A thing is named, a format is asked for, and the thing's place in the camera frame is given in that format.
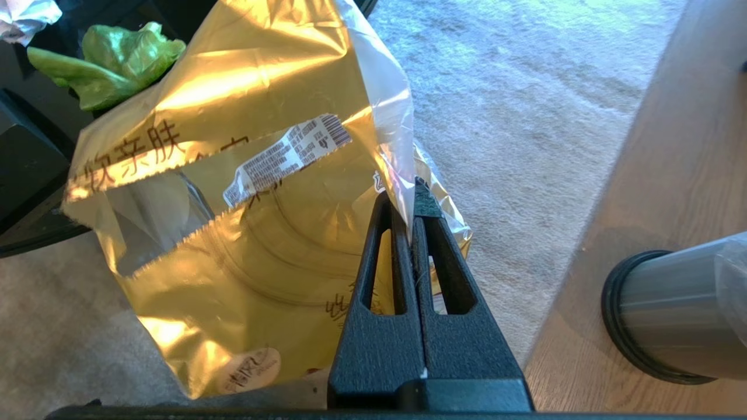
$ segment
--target beige carpet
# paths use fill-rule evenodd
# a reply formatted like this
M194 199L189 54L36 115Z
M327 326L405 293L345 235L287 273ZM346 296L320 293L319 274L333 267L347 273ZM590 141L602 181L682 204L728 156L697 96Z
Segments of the beige carpet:
M415 134L475 231L469 260L524 362L684 0L380 0ZM0 260L0 416L185 404L92 235ZM198 404L321 407L323 375Z

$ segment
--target black furniture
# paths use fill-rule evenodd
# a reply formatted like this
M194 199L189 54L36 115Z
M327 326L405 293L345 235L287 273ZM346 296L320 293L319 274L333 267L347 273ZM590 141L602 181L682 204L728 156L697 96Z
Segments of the black furniture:
M215 0L58 0L59 22L31 46L81 57L85 31L95 24L137 30L155 21L169 38L192 39ZM367 16L376 0L356 0ZM0 258L53 244L87 229L60 212L75 140L94 117L80 111L72 91L37 72L20 45L0 43Z

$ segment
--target white label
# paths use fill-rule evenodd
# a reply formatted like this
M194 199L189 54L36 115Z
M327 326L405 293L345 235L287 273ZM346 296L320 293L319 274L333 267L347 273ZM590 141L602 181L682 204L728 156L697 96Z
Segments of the white label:
M288 130L277 143L239 166L233 182L223 192L223 199L235 207L350 140L340 120L332 114L301 123Z
M384 187L384 180L381 179L381 174L378 170L373 172L373 189L376 190L377 193L386 191L386 188Z
M235 394L270 385L280 373L280 352L261 348L238 354L223 366L218 377L221 394Z

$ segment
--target wooden floor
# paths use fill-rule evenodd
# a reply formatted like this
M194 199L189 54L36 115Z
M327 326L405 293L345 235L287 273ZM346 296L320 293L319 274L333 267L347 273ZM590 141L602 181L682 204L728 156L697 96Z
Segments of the wooden floor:
M639 251L747 230L747 1L692 0L527 368L538 410L747 414L747 382L679 386L607 338L602 283Z

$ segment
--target gold foil bag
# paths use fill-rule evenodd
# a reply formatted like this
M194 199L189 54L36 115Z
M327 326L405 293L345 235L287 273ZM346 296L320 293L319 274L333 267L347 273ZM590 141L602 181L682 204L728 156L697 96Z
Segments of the gold foil bag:
M161 82L81 132L63 209L198 398L331 364L380 191L410 223L423 177L466 253L432 169L407 79L352 3L219 0Z

